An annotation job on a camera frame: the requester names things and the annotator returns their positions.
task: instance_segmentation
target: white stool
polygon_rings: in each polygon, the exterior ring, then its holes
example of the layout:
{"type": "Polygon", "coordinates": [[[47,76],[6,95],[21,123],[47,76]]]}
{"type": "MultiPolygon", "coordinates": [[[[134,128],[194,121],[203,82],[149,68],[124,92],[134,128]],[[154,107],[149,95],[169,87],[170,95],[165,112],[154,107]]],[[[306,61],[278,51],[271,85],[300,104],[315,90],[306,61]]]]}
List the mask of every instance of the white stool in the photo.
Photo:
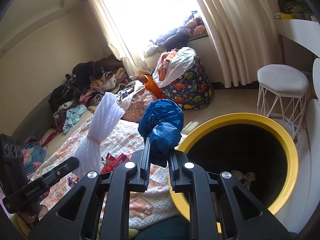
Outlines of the white stool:
{"type": "Polygon", "coordinates": [[[292,127],[292,138],[294,138],[302,124],[305,113],[307,91],[309,87],[307,77],[301,71],[287,65],[267,65],[258,70],[258,81],[260,83],[257,103],[258,114],[263,114],[266,117],[282,118],[284,128],[286,128],[288,124],[292,127]],[[266,100],[267,90],[276,95],[270,109],[266,100]],[[291,98],[291,101],[285,110],[282,104],[282,97],[291,98]],[[259,111],[259,104],[261,100],[262,104],[259,111]],[[280,101],[281,114],[273,114],[272,110],[276,106],[278,100],[280,101]],[[291,103],[293,112],[290,118],[287,118],[284,114],[291,103]],[[299,114],[295,116],[298,106],[300,106],[300,111],[298,109],[299,114]]]}

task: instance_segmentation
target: floor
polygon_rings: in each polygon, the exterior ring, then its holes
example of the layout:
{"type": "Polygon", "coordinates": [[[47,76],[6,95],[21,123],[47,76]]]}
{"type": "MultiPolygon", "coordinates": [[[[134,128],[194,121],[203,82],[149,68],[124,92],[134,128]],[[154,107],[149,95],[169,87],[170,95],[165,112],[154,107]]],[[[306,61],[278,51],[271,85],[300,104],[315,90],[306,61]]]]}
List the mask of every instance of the floor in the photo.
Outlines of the floor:
{"type": "Polygon", "coordinates": [[[215,90],[210,105],[202,110],[184,111],[182,134],[189,134],[204,122],[224,114],[257,113],[257,89],[215,90]]]}

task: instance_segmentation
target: beige curtain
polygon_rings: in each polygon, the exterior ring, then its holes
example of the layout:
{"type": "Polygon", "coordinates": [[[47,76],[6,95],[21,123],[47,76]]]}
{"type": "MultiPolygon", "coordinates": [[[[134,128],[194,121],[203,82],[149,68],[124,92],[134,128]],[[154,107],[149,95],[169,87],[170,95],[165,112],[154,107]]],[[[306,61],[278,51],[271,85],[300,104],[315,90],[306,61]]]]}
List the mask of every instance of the beige curtain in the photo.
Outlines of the beige curtain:
{"type": "Polygon", "coordinates": [[[128,25],[129,17],[121,10],[123,0],[88,0],[112,53],[122,59],[129,76],[150,73],[142,55],[143,46],[137,45],[137,35],[128,25]]]}
{"type": "Polygon", "coordinates": [[[257,80],[259,68],[281,62],[267,0],[197,0],[219,59],[224,86],[257,80]]]}

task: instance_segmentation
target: stool seat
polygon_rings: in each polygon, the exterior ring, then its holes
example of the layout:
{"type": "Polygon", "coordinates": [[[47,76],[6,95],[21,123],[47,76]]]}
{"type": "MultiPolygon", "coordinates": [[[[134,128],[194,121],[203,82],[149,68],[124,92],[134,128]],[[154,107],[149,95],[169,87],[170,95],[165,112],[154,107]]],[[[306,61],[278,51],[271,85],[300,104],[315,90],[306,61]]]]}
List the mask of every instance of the stool seat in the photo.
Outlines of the stool seat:
{"type": "Polygon", "coordinates": [[[298,69],[272,64],[258,70],[259,83],[284,97],[301,98],[308,90],[309,81],[298,69]]]}

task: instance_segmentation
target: yellow trash can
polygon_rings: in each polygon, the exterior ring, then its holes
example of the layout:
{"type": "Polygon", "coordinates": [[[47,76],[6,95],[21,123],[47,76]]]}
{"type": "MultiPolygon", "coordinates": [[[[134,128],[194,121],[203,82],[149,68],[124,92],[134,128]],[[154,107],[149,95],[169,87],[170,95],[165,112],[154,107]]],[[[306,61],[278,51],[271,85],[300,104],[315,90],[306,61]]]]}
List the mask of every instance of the yellow trash can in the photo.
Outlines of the yellow trash can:
{"type": "MultiPolygon", "coordinates": [[[[254,172],[250,191],[274,215],[290,197],[298,175],[298,154],[290,135],[277,122],[258,114],[227,114],[209,120],[193,130],[178,150],[209,172],[254,172]]],[[[189,220],[184,194],[174,193],[171,187],[170,194],[189,220]]]]}

